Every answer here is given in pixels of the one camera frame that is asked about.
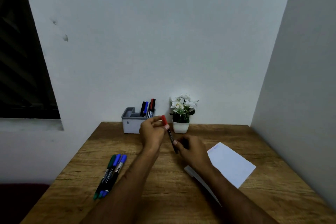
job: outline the window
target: window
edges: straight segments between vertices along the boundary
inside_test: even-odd
[[[0,0],[0,117],[60,119],[28,0]]]

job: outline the wooden desk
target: wooden desk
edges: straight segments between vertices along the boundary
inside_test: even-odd
[[[189,133],[208,149],[223,142],[257,166],[240,190],[280,223],[336,223],[334,212],[250,127],[193,124]],[[97,203],[92,197],[112,154],[127,154],[123,174],[140,150],[139,135],[124,134],[121,123],[102,122],[22,223],[78,223]],[[138,223],[220,223],[219,205],[184,166],[165,136]]]

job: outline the marker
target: marker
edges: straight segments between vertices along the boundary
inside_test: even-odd
[[[150,106],[148,107],[148,111],[146,115],[147,118],[149,118],[149,114],[151,113],[152,105],[153,105],[153,99],[150,101]]]
[[[155,108],[155,98],[153,98],[152,109],[150,110],[149,117],[153,117],[153,115],[154,115],[154,108]]]
[[[121,159],[121,154],[117,154],[116,157],[115,157],[115,160],[113,162],[112,168],[108,171],[107,175],[102,180],[101,187],[100,187],[100,193],[98,194],[98,198],[102,198],[101,197],[101,192],[102,192],[102,190],[104,190],[106,188],[106,184],[107,184],[108,180],[110,179],[110,177],[112,176],[113,171],[115,170],[116,166],[119,164],[120,159]]]
[[[145,117],[145,116],[146,116],[147,107],[148,107],[148,102],[146,102],[145,110],[143,111],[142,117]]]
[[[116,168],[115,172],[112,175],[112,178],[107,183],[107,189],[100,192],[100,193],[102,193],[102,197],[103,198],[111,191],[113,185],[115,184],[115,182],[116,182],[116,180],[118,178],[118,175],[119,175],[119,172],[121,170],[121,167],[125,163],[126,159],[127,159],[127,155],[123,155],[122,158],[121,158],[121,161],[120,161],[120,163],[118,165],[118,167]]]
[[[167,122],[167,120],[166,120],[166,116],[162,115],[162,116],[161,116],[161,119],[162,119],[163,125],[167,125],[167,124],[168,124],[168,122]],[[167,133],[168,133],[168,135],[169,135],[171,145],[173,146],[173,149],[174,149],[175,153],[177,153],[177,148],[176,148],[175,145],[173,144],[174,138],[173,138],[173,136],[172,136],[172,134],[171,134],[170,128],[167,130]]]
[[[111,159],[110,159],[110,162],[108,163],[107,165],[107,168],[106,168],[106,171],[105,171],[105,174],[103,176],[103,178],[100,180],[100,183],[96,189],[96,192],[94,193],[94,196],[93,196],[93,199],[96,200],[99,196],[99,192],[102,190],[102,182],[103,182],[103,179],[105,178],[105,176],[107,175],[108,171],[113,167],[113,163],[114,163],[114,160],[116,159],[116,155],[112,155]]]
[[[142,102],[142,106],[141,106],[141,111],[140,111],[140,117],[142,117],[142,114],[144,113],[145,106],[146,106],[146,102],[143,101],[143,102]]]

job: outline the gray pen holder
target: gray pen holder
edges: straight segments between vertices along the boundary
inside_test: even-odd
[[[121,116],[123,120],[123,129],[126,134],[139,134],[141,123],[147,120],[146,117],[140,117],[139,112],[135,112],[134,107],[127,107]]]

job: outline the sheet of paper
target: sheet of paper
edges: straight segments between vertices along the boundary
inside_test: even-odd
[[[208,155],[214,167],[236,188],[239,188],[243,184],[256,167],[222,143],[218,143],[208,150]],[[190,176],[195,177],[219,203],[208,185],[190,166],[185,167],[184,170]]]

